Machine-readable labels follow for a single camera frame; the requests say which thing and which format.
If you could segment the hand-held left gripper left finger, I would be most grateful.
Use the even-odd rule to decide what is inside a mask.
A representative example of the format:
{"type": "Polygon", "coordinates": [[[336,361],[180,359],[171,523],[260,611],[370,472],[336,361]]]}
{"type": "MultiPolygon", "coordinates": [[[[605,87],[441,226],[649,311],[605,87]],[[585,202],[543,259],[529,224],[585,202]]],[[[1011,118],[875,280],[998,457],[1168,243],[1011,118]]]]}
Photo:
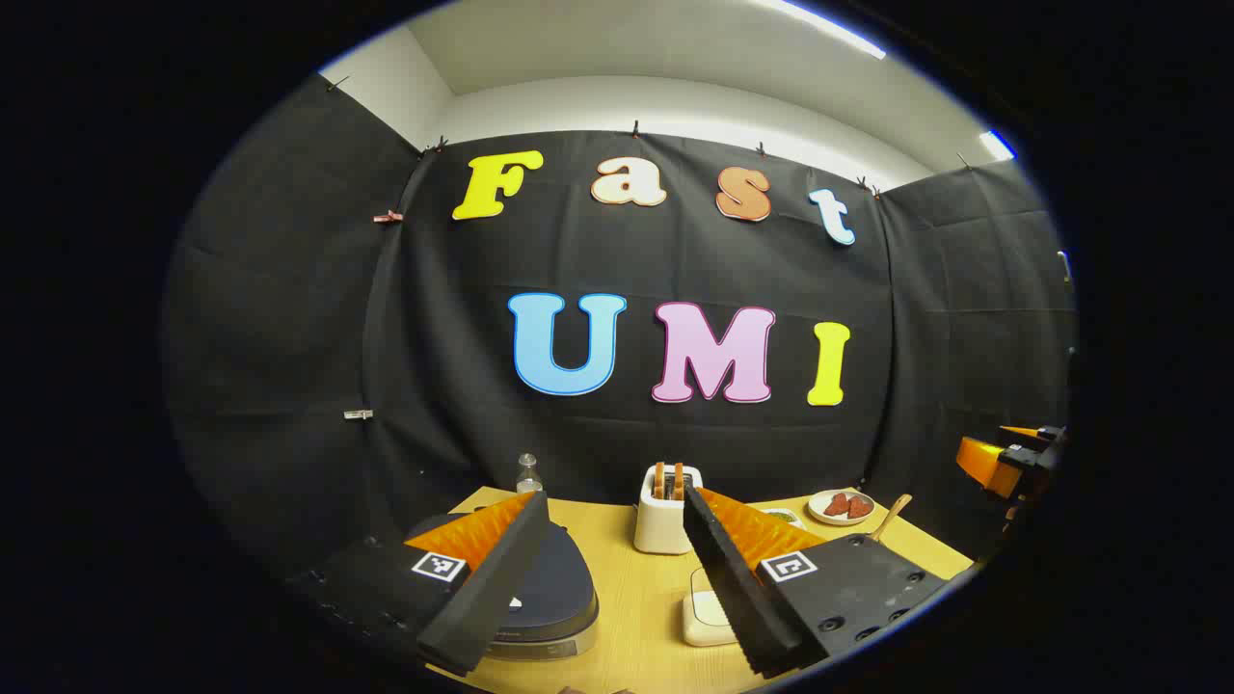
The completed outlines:
{"type": "Polygon", "coordinates": [[[411,538],[339,550],[292,573],[289,589],[380,654],[466,675],[548,529],[545,493],[521,493],[411,538]]]}

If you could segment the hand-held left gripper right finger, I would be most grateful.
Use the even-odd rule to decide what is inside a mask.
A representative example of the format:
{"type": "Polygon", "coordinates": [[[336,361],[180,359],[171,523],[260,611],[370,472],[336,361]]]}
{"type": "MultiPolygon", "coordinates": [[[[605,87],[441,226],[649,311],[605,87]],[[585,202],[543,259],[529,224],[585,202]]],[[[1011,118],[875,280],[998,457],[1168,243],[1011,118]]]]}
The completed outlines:
{"type": "Polygon", "coordinates": [[[701,487],[684,488],[682,524],[747,663],[768,680],[863,650],[946,584],[872,533],[821,538],[701,487]]]}

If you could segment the dark grey rice cooker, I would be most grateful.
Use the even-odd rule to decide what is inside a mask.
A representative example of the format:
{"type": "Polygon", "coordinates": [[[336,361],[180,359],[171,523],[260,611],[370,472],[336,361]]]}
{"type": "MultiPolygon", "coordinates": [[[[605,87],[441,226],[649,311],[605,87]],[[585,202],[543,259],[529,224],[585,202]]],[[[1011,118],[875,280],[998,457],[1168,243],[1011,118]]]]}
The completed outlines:
{"type": "MultiPolygon", "coordinates": [[[[539,548],[484,650],[486,658],[563,659],[594,646],[598,592],[581,550],[559,524],[548,526],[539,548]]],[[[399,621],[423,627],[469,574],[466,563],[444,550],[407,547],[387,567],[384,592],[399,621]]]]}

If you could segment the wooden spoon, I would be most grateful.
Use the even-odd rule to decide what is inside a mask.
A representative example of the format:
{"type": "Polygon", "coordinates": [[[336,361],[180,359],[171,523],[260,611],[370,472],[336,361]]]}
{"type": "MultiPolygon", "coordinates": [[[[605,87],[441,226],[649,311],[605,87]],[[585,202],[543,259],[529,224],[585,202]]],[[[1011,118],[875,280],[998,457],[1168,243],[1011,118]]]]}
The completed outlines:
{"type": "Polygon", "coordinates": [[[881,524],[879,524],[875,531],[870,533],[870,540],[872,540],[872,542],[875,542],[876,545],[881,545],[882,536],[885,535],[890,524],[892,524],[895,519],[900,517],[900,511],[902,511],[911,501],[912,501],[911,494],[900,494],[898,500],[896,500],[895,504],[887,510],[885,517],[881,520],[881,524]]]}

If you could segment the clear container of white rice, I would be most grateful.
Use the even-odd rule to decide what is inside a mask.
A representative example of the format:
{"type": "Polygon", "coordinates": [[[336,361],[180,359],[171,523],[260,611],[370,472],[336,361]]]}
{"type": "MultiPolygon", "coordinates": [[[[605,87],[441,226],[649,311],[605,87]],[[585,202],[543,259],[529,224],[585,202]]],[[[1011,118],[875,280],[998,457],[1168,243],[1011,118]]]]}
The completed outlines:
{"type": "Polygon", "coordinates": [[[702,567],[690,573],[689,590],[682,596],[682,638],[696,650],[737,642],[735,630],[702,567]]]}

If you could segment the white toaster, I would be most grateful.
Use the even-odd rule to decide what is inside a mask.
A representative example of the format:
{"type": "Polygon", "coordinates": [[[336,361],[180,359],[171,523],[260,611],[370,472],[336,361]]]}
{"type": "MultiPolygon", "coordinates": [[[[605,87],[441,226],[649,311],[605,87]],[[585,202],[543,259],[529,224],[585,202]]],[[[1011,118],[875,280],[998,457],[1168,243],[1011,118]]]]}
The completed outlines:
{"type": "Polygon", "coordinates": [[[684,532],[684,500],[653,496],[656,466],[648,467],[639,489],[631,545],[644,553],[679,556],[694,551],[684,532]]]}

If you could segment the round white plate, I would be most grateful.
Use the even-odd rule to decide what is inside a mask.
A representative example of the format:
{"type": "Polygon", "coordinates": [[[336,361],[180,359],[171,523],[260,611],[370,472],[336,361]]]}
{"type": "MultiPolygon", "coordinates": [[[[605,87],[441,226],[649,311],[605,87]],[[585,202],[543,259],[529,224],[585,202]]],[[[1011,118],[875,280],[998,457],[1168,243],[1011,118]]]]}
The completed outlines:
{"type": "Polygon", "coordinates": [[[872,501],[872,496],[868,496],[868,494],[863,494],[860,491],[853,491],[851,489],[839,489],[838,491],[819,491],[814,493],[814,496],[810,496],[810,500],[807,501],[806,509],[811,515],[811,517],[814,517],[814,520],[819,521],[821,524],[834,524],[834,526],[851,526],[853,524],[861,524],[864,521],[868,521],[868,519],[872,517],[872,512],[869,514],[868,517],[863,517],[856,521],[848,519],[847,515],[845,517],[826,517],[826,515],[823,514],[824,508],[828,505],[832,496],[837,493],[845,493],[847,496],[851,496],[851,494],[859,494],[861,496],[866,496],[868,501],[872,503],[872,510],[876,509],[876,504],[875,501],[872,501]]]}

